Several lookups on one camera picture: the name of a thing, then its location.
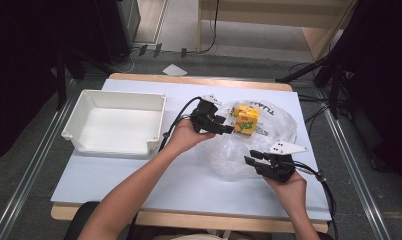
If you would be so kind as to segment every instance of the gray carpet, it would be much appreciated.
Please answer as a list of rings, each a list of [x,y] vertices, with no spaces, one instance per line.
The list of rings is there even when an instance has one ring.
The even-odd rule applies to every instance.
[[[286,76],[288,69],[296,64],[208,55],[191,55],[182,59],[176,53],[164,53],[153,58],[152,52],[142,57],[134,55],[133,58],[135,66],[132,73],[163,75],[164,68],[175,64],[187,71],[189,76],[236,77],[251,81],[271,81],[273,78]],[[125,59],[116,67],[129,69],[131,61]],[[100,89],[108,76],[91,66],[86,66],[86,69],[88,73],[83,81],[78,82],[78,88]],[[294,91],[316,97],[312,78],[312,74],[308,74],[302,78],[303,80],[292,82]],[[55,106],[56,96],[53,96],[23,131],[11,150],[0,158],[0,217],[52,120]],[[302,102],[301,106],[305,118],[313,115],[321,107],[318,103],[305,102]],[[355,126],[344,117],[341,117],[340,122],[372,195],[386,216],[385,222],[392,238],[402,239],[402,178],[394,173],[378,173],[371,169],[367,150]],[[314,122],[311,142],[318,166],[324,170],[338,204],[336,222],[340,239],[375,239],[324,115],[319,116]],[[72,151],[72,144],[58,134],[8,239],[55,240],[64,237],[69,223],[51,218],[50,197]],[[295,237],[293,234],[273,234],[273,239],[286,240]]]

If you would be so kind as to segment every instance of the person's right arm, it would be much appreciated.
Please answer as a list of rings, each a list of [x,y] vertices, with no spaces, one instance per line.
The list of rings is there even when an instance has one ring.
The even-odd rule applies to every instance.
[[[298,172],[295,172],[285,183],[266,177],[264,180],[275,190],[282,207],[292,222],[297,239],[319,240],[320,238],[307,215],[307,181]]]

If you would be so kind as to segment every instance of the white tabletop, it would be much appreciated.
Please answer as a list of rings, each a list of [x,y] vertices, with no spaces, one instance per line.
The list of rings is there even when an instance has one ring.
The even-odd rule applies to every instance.
[[[214,94],[223,102],[267,100],[285,109],[298,123],[296,144],[310,151],[294,154],[296,161],[317,170],[297,93],[146,81],[107,79],[103,90],[166,94],[163,132],[180,109],[193,97]],[[145,157],[89,155],[74,151],[51,198],[55,203],[100,201],[118,183],[146,163]],[[180,155],[169,167],[142,208],[144,210],[230,214],[240,216],[283,217],[287,215],[273,190],[261,178],[229,181],[218,175],[199,149]],[[330,220],[321,184],[300,172],[308,181],[307,211],[310,219]]]

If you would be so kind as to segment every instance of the black cable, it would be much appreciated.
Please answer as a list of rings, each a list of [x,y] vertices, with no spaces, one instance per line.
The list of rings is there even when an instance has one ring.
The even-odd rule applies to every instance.
[[[308,130],[308,136],[310,137],[310,133],[311,133],[311,129],[313,128],[313,123],[316,120],[316,118],[318,116],[320,116],[322,113],[324,113],[327,109],[329,108],[329,105],[324,105],[322,108],[319,109],[319,111],[317,111],[315,114],[313,114],[313,116],[307,118],[304,123],[308,123],[311,121],[310,123],[310,127]]]
[[[123,57],[118,63],[116,63],[116,64],[114,64],[114,65],[110,65],[110,67],[113,68],[114,70],[118,71],[119,73],[129,73],[129,72],[131,72],[131,71],[133,70],[133,68],[135,67],[135,62],[134,62],[133,59],[132,59],[132,55],[133,55],[135,52],[137,52],[138,50],[139,50],[139,49],[132,50],[132,52],[131,52],[128,56],[126,56],[126,57],[129,57],[130,62],[132,63],[132,67],[131,67],[130,69],[128,69],[128,70],[120,70],[120,69],[118,69],[118,68],[115,66],[115,65],[119,64],[120,62],[122,62],[123,59],[125,59],[126,57]]]
[[[214,34],[213,26],[211,25],[211,8],[210,8],[210,0],[207,1],[207,8],[208,8],[208,25],[210,26],[210,31]]]
[[[128,55],[122,56],[117,62],[111,64],[110,66],[115,66],[115,65],[121,63],[126,57],[130,56],[130,54],[132,54],[132,53],[138,51],[138,49],[140,49],[140,47],[133,47],[133,46],[132,46],[132,49],[131,49],[131,51],[129,52]]]
[[[211,43],[210,47],[206,50],[203,51],[191,51],[191,52],[187,52],[187,53],[197,53],[197,54],[204,54],[208,51],[210,51],[210,49],[214,46],[214,44],[216,43],[216,37],[217,37],[217,15],[219,13],[219,2],[220,0],[217,0],[216,2],[216,14],[214,16],[214,38],[213,38],[213,42]]]
[[[307,166],[304,163],[298,162],[298,161],[294,161],[294,166],[299,167],[299,168],[303,168],[306,169],[307,171],[309,171],[310,173],[312,173],[316,179],[322,184],[323,189],[325,190],[326,196],[328,197],[329,200],[329,212],[331,214],[331,222],[334,226],[334,232],[335,232],[335,240],[338,240],[338,227],[336,225],[335,222],[335,218],[334,215],[336,213],[336,201],[335,198],[331,192],[331,189],[329,188],[328,184],[326,183],[326,179],[324,178],[324,176],[322,174],[320,174],[320,172],[316,172],[314,171],[312,168],[310,168],[309,166]]]
[[[163,150],[164,146],[166,145],[167,139],[170,137],[173,128],[179,123],[180,120],[183,119],[182,117],[182,113],[186,110],[186,108],[188,108],[188,106],[194,102],[195,100],[202,100],[201,97],[194,97],[191,100],[189,100],[188,103],[186,103],[186,105],[182,108],[182,110],[180,110],[179,114],[176,116],[176,119],[173,121],[173,123],[170,125],[169,131],[165,132],[163,134],[163,141],[161,142],[161,145],[158,149],[158,152],[160,152],[161,150]]]
[[[308,95],[303,95],[303,94],[298,94],[300,102],[321,102],[321,103],[327,103],[329,102],[329,98],[316,98]]]
[[[315,64],[317,67],[330,67],[330,66],[326,66],[326,65],[319,65],[318,62],[320,62],[320,60],[315,61],[315,62],[313,62],[313,63],[310,63],[310,62],[296,63],[296,64],[292,65],[291,67],[289,67],[289,69],[288,69],[288,76],[291,75],[291,70],[292,70],[293,68],[295,68],[295,67],[297,67],[297,66],[300,66],[300,65],[311,65],[311,64]],[[316,73],[314,72],[314,69],[311,70],[311,73],[313,74],[313,77],[316,78]]]
[[[299,98],[299,100],[300,100],[300,102],[308,102],[308,103],[320,102],[320,103],[323,103],[323,104],[329,104],[329,99],[328,99],[328,98],[322,98],[322,99],[319,99],[319,98],[317,98],[317,99],[313,99],[313,98],[310,98],[310,99]],[[337,103],[338,103],[338,107],[345,107],[345,104],[347,103],[347,101],[346,101],[346,100],[343,100],[343,99],[338,99]]]

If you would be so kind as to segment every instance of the gray floor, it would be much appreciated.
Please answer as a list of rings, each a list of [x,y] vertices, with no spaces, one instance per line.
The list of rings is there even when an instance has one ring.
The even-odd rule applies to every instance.
[[[221,56],[188,56],[164,53],[153,58],[146,54],[134,56],[132,73],[163,74],[162,70],[174,63],[181,66],[190,76],[218,76],[249,78],[257,81],[285,76],[294,62],[259,60]],[[129,67],[124,61],[122,67]],[[107,76],[97,69],[88,67],[88,74],[78,82],[78,89],[100,89]],[[291,83],[294,91],[316,97],[311,84],[312,74]],[[11,150],[0,158],[0,218],[6,204],[14,193],[21,177],[31,161],[44,132],[55,113],[56,96],[46,103],[37,117],[23,131]],[[317,103],[301,103],[304,117],[310,117],[321,106]],[[372,196],[376,200],[392,239],[402,239],[402,178],[394,173],[378,173],[371,169],[369,156],[355,127],[346,118],[340,123]],[[353,186],[340,150],[324,115],[314,122],[311,142],[319,168],[326,173],[328,183],[338,204],[336,221],[340,239],[375,239],[364,208]],[[50,197],[72,153],[73,146],[59,134],[48,151],[29,195],[19,212],[15,224],[6,239],[62,239],[68,222],[51,218]],[[295,239],[292,234],[273,234],[273,239]]]
[[[157,43],[167,51],[196,49],[198,1],[168,0]],[[201,49],[213,41],[214,21],[202,21]],[[216,45],[209,55],[312,62],[300,27],[217,22]]]

